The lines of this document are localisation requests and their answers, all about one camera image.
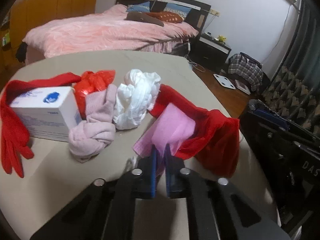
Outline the red cloth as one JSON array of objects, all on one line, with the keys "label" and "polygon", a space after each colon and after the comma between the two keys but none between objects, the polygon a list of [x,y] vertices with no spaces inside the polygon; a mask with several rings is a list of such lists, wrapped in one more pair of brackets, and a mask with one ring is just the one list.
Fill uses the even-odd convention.
[{"label": "red cloth", "polygon": [[182,143],[176,156],[183,160],[195,157],[213,174],[232,177],[239,160],[239,119],[226,117],[218,109],[197,107],[165,84],[160,85],[150,114],[159,117],[169,103],[195,121],[194,134]]}]

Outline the pale pink knit cloth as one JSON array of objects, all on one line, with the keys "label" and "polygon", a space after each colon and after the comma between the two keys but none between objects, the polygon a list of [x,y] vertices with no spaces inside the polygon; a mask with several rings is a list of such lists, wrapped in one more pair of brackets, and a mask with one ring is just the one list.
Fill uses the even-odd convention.
[{"label": "pale pink knit cloth", "polygon": [[98,155],[115,138],[112,123],[117,87],[110,84],[105,90],[85,97],[86,119],[69,131],[69,151],[80,163]]}]

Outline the pink sheet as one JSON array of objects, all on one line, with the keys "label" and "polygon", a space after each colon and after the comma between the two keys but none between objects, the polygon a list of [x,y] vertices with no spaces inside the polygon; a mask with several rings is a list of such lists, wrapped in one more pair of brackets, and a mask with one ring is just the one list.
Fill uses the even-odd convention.
[{"label": "pink sheet", "polygon": [[196,123],[183,113],[173,103],[151,125],[151,127],[134,144],[133,150],[140,157],[148,157],[152,146],[157,149],[157,173],[164,170],[164,151],[168,145],[171,155],[175,155],[184,141],[189,139],[195,131]]}]

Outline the white glove box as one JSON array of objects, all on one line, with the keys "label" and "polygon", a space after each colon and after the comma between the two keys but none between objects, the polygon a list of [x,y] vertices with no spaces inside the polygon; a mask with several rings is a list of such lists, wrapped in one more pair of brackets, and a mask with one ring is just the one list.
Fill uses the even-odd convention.
[{"label": "white glove box", "polygon": [[16,97],[10,104],[30,136],[68,141],[69,130],[82,120],[73,88],[35,88]]}]

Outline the red glove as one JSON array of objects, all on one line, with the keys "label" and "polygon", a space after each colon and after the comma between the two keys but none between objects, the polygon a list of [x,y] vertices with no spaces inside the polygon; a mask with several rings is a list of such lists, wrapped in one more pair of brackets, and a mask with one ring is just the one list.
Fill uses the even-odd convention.
[{"label": "red glove", "polygon": [[81,77],[71,72],[63,73],[49,79],[31,80],[28,82],[12,80],[7,83],[1,96],[1,163],[7,174],[15,171],[20,178],[24,177],[21,157],[31,159],[34,153],[28,146],[30,133],[18,115],[10,107],[19,95],[34,88],[58,87],[81,81]]}]

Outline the white plastic bag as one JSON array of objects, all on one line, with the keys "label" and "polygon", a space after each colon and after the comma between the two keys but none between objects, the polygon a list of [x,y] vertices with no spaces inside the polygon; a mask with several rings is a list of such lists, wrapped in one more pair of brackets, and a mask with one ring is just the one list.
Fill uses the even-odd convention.
[{"label": "white plastic bag", "polygon": [[160,85],[161,77],[156,72],[127,72],[116,92],[113,122],[117,130],[133,129],[142,123],[155,104]]}]

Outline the red plastic bag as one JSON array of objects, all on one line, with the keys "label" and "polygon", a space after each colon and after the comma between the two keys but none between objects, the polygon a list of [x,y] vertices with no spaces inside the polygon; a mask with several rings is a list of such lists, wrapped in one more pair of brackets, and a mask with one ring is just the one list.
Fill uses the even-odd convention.
[{"label": "red plastic bag", "polygon": [[86,117],[86,96],[94,92],[105,90],[113,81],[115,70],[100,70],[83,72],[81,81],[74,85],[74,95],[81,117]]}]

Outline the pink white floor box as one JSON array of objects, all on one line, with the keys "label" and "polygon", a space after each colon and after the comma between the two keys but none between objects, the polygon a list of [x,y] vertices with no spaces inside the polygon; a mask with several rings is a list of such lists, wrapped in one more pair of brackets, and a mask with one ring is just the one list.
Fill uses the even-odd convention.
[{"label": "pink white floor box", "polygon": [[242,83],[241,81],[235,80],[235,85],[236,85],[237,89],[239,89],[243,93],[245,93],[247,95],[251,94],[249,88],[244,83]]}]

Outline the white bathroom scale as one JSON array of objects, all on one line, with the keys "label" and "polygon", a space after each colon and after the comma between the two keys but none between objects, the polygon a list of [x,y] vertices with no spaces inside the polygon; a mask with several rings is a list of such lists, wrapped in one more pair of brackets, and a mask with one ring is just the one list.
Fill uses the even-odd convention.
[{"label": "white bathroom scale", "polygon": [[227,77],[222,76],[222,75],[218,75],[218,74],[213,74],[213,77],[215,77],[217,82],[222,87],[225,87],[225,88],[228,88],[228,89],[233,89],[233,90],[236,89],[236,87],[231,83],[231,81]]}]

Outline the patterned curtain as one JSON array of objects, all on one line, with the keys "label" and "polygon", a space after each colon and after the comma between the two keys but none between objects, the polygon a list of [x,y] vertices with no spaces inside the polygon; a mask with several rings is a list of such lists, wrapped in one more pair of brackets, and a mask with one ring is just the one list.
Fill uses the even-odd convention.
[{"label": "patterned curtain", "polygon": [[319,18],[301,2],[293,40],[263,102],[319,137]]}]

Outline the plaid clothing pile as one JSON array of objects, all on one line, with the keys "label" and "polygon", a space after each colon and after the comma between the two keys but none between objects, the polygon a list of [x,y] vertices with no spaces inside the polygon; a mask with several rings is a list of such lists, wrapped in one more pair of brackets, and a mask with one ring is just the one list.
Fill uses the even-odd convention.
[{"label": "plaid clothing pile", "polygon": [[251,91],[256,92],[262,85],[264,72],[261,65],[247,54],[234,54],[228,59],[228,64],[228,73],[246,80],[251,86]]}]

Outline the black nightstand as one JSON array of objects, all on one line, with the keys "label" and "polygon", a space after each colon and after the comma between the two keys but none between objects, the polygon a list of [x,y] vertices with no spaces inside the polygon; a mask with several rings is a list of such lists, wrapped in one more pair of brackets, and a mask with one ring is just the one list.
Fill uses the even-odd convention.
[{"label": "black nightstand", "polygon": [[225,43],[216,41],[206,34],[201,34],[191,46],[190,58],[204,68],[219,74],[226,65],[231,51],[231,47]]}]

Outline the yellow toy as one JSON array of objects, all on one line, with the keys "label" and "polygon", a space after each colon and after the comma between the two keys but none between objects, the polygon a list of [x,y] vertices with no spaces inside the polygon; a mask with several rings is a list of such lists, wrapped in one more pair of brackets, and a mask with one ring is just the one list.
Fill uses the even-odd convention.
[{"label": "yellow toy", "polygon": [[226,42],[226,39],[227,39],[227,38],[224,37],[224,36],[222,36],[222,35],[219,35],[219,36],[218,36],[218,41],[219,41],[219,42],[225,43],[225,42]]}]

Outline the black garment on bed corner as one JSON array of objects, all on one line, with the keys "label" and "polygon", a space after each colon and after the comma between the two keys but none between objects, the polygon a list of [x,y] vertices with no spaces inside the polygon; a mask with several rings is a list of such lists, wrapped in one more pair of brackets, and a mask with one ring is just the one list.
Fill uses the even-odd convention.
[{"label": "black garment on bed corner", "polygon": [[25,63],[26,54],[27,54],[28,45],[25,42],[22,42],[16,51],[15,57],[20,63]]}]

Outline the pink covered bed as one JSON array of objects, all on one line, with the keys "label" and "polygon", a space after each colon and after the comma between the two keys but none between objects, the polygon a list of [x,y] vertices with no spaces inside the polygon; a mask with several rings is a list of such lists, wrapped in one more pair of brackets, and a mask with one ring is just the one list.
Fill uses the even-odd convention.
[{"label": "pink covered bed", "polygon": [[186,22],[163,26],[127,20],[127,7],[112,6],[99,14],[52,20],[31,29],[25,63],[60,55],[100,50],[138,50],[170,54],[175,46],[195,38],[198,31]]}]

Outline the dark wooden headboard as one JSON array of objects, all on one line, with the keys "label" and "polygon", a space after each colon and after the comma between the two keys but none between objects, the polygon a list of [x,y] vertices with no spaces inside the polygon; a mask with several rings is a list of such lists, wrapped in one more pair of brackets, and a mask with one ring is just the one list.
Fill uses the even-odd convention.
[{"label": "dark wooden headboard", "polygon": [[198,35],[201,35],[211,10],[211,5],[195,0],[115,0],[115,3],[152,14],[158,14],[165,9],[170,9],[175,14],[182,13],[184,22],[196,29]]}]

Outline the brown cushion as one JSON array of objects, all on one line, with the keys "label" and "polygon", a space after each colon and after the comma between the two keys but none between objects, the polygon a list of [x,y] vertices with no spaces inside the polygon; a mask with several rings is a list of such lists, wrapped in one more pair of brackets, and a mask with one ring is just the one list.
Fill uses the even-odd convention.
[{"label": "brown cushion", "polygon": [[151,17],[143,12],[136,12],[131,11],[127,13],[126,20],[128,21],[135,21],[135,22],[142,22],[142,23],[149,23],[158,25],[160,27],[164,27],[164,23],[154,17]]}]

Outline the red dotted pillow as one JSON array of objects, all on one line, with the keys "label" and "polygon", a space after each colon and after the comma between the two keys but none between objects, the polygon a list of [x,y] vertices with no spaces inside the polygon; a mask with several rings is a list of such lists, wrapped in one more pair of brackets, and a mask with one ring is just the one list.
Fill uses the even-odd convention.
[{"label": "red dotted pillow", "polygon": [[184,18],[179,14],[169,11],[161,11],[161,12],[146,12],[146,14],[150,17],[156,18],[162,22],[168,23],[182,23]]}]

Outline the right blue pillow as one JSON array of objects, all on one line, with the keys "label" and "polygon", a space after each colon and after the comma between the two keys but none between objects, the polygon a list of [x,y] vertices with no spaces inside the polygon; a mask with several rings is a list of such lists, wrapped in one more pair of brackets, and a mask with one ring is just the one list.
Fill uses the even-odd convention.
[{"label": "right blue pillow", "polygon": [[172,12],[180,15],[182,18],[186,18],[189,12],[191,11],[191,8],[174,3],[167,3],[167,5],[164,8],[164,11]]}]

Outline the blue pillow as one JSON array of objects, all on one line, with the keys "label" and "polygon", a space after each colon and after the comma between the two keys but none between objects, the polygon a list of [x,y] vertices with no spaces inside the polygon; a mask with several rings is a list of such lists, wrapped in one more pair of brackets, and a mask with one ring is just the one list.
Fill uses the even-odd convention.
[{"label": "blue pillow", "polygon": [[189,12],[191,11],[191,8],[174,3],[167,3],[167,5],[164,8],[164,11],[172,12],[180,15],[182,18],[186,18]]},{"label": "blue pillow", "polygon": [[126,12],[150,12],[150,2],[147,1],[140,4],[129,5]]}]

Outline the left blue pillow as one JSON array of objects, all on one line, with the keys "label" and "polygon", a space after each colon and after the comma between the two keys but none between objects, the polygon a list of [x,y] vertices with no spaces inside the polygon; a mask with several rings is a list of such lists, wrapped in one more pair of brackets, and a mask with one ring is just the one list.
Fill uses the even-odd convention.
[{"label": "left blue pillow", "polygon": [[150,2],[147,1],[140,4],[129,5],[126,12],[150,12]]}]

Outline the wooden wardrobe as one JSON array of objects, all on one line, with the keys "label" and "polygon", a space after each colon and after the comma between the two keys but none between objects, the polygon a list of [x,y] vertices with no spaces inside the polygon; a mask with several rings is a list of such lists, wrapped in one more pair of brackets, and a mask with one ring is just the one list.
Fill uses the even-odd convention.
[{"label": "wooden wardrobe", "polygon": [[1,80],[22,64],[16,53],[28,31],[52,20],[95,11],[96,0],[16,0],[1,21]]}]

